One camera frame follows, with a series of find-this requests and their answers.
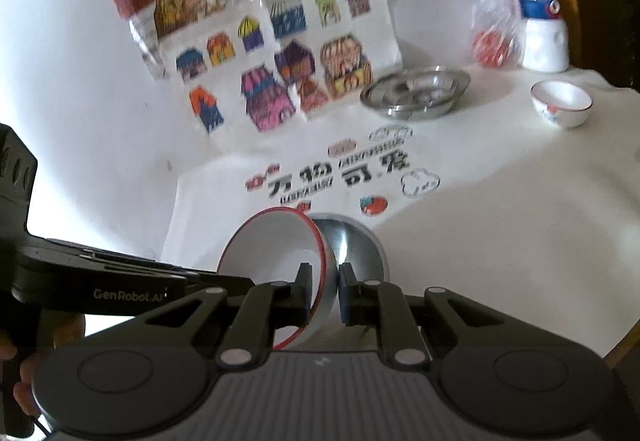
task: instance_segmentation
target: ribbed gray surface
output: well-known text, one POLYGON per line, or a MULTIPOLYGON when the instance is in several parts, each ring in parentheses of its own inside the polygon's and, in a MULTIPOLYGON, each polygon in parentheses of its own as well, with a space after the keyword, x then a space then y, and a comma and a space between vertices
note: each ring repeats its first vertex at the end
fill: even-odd
MULTIPOLYGON (((56 434, 54 441, 71 440, 56 434)), ((494 441, 446 408, 429 380, 376 353, 272 353, 223 376, 190 418, 149 441, 494 441)), ((589 432, 571 438, 596 440, 589 432)))

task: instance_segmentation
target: bowl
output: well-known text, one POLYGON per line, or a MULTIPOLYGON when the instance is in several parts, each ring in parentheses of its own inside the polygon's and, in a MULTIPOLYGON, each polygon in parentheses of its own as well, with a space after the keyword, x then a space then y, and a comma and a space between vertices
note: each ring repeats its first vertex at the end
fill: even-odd
POLYGON ((470 81, 470 76, 459 69, 442 66, 407 69, 364 89, 360 101, 392 119, 433 119, 458 103, 470 81))
POLYGON ((276 330, 274 349, 294 347, 326 320, 337 294, 337 268, 332 249, 319 228, 302 212, 278 206, 249 218, 225 247, 218 272, 249 277, 256 284, 293 282, 300 263, 311 264, 313 290, 309 322, 301 328, 276 330))
POLYGON ((344 215, 312 214, 339 266, 351 262, 358 280, 389 280, 385 251, 369 228, 344 215))
POLYGON ((587 121, 593 107, 593 98, 586 90, 559 80, 535 84, 531 87, 531 100, 545 121, 564 129, 587 121))

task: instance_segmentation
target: screw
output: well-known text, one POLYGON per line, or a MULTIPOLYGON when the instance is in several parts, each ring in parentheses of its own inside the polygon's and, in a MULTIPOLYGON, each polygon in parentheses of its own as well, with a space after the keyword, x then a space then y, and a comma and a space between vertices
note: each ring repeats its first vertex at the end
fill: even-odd
POLYGON ((252 359, 251 353, 246 349, 227 349, 220 355, 220 361, 227 365, 246 365, 252 359))
POLYGON ((396 351, 394 359, 402 365, 419 365, 427 356, 419 349, 400 349, 396 351))

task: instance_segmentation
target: bowl rim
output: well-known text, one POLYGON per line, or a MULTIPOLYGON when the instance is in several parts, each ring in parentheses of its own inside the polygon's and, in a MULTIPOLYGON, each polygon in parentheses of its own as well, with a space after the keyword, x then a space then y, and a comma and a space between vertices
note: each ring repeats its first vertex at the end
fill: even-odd
POLYGON ((565 80, 541 80, 540 82, 536 82, 536 83, 535 83, 535 84, 533 84, 533 86, 531 87, 531 98, 533 98, 533 99, 534 99, 534 100, 536 100, 536 101, 539 101, 540 103, 545 104, 546 106, 554 106, 554 107, 556 107, 556 109, 558 109, 558 110, 565 110, 565 111, 567 111, 567 112, 584 112, 584 111, 586 111, 586 110, 589 110, 589 109, 593 106, 593 96, 591 96, 591 95, 587 92, 587 90, 586 90, 586 89, 584 89, 584 88, 580 87, 580 85, 572 84, 571 82, 567 82, 567 81, 565 81, 565 80), (585 107, 585 108, 567 108, 567 107, 564 107, 564 106, 552 105, 552 104, 546 103, 546 101, 542 101, 542 100, 540 100, 540 98, 539 98, 539 97, 537 97, 537 96, 534 94, 534 89, 535 89, 536 87, 538 87, 539 85, 542 85, 542 84, 551 84, 551 83, 553 83, 553 84, 566 84, 566 85, 571 85, 572 87, 578 88, 578 89, 580 89, 581 91, 583 91, 583 92, 587 95, 587 97, 589 98, 589 100, 591 101, 591 103, 589 103, 589 106, 587 106, 587 107, 585 107))
MULTIPOLYGON (((319 253, 319 256, 320 256, 320 280, 318 281, 318 293, 316 293, 316 298, 312 302, 311 310, 309 311, 309 320, 307 321, 307 325, 308 325, 311 322, 311 319, 316 314, 316 311, 318 310, 318 307, 320 306, 320 302, 322 301, 322 297, 324 296, 324 287, 325 287, 325 283, 326 283, 326 252, 324 251, 324 239, 322 238, 322 234, 320 233, 320 230, 318 229, 316 224, 309 217, 307 217, 305 214, 303 214, 302 212, 299 212, 298 210, 295 210, 294 208, 289 208, 288 206, 274 206, 272 208, 266 208, 265 210, 262 210, 262 211, 258 212, 257 214, 254 214, 251 217, 249 217, 236 230, 236 232, 233 234, 233 236, 231 236, 231 239, 229 239, 228 243, 226 243, 225 249, 222 251, 222 255, 220 255, 220 260, 218 261, 218 270, 217 270, 217 272, 221 273, 220 266, 222 265, 222 261, 225 258, 226 252, 229 249, 229 246, 231 246, 231 243, 236 239, 236 236, 238 236, 238 234, 242 231, 242 229, 245 228, 254 219, 256 219, 256 218, 258 218, 258 217, 260 217, 262 215, 269 214, 271 212, 285 212, 285 213, 288 213, 288 214, 295 215, 296 217, 299 217, 306 224, 306 226, 311 230, 311 232, 314 234, 314 238, 316 240, 316 246, 318 247, 318 253, 319 253)), ((296 338, 298 338, 305 329, 306 329, 306 325, 299 327, 293 333, 291 333, 286 339, 281 341, 279 344, 274 345, 273 346, 273 350, 274 351, 279 351, 281 349, 284 349, 285 347, 287 347, 287 345, 289 345, 296 338)))
POLYGON ((348 217, 347 215, 342 214, 334 214, 332 212, 319 212, 319 213, 310 213, 309 217, 311 220, 317 218, 318 220, 331 220, 337 221, 339 223, 346 223, 348 225, 353 226, 358 231, 361 231, 366 237, 376 246, 378 253, 380 254, 380 259, 382 260, 382 277, 384 282, 389 282, 389 264, 386 259, 385 249, 380 243, 380 240, 376 237, 375 233, 367 226, 362 224, 359 220, 353 217, 348 217))

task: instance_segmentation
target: red object in plastic bag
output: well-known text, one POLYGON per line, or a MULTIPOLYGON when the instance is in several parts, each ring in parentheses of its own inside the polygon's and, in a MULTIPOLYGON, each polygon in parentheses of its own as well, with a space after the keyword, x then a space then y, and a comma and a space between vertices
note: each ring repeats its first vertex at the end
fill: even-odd
POLYGON ((511 55, 511 40, 499 31, 479 31, 474 36, 474 59, 482 67, 500 68, 511 55))

